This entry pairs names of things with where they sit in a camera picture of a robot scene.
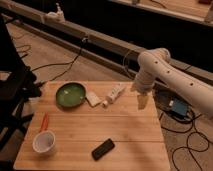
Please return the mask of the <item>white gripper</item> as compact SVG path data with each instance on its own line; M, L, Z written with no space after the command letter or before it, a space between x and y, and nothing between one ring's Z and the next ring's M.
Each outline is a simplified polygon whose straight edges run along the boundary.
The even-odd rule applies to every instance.
M154 87L154 82L155 78L144 70L140 70L136 74L131 90L140 93L137 96L139 110L146 107L148 102L147 93L149 93Z

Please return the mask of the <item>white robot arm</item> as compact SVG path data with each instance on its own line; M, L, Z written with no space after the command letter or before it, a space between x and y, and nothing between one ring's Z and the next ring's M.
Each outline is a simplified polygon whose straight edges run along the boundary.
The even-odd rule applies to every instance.
M165 48L142 51L138 56L139 72L132 88L147 94L159 78L170 89L189 102L199 112L213 120L213 86L208 85L169 64L170 52Z

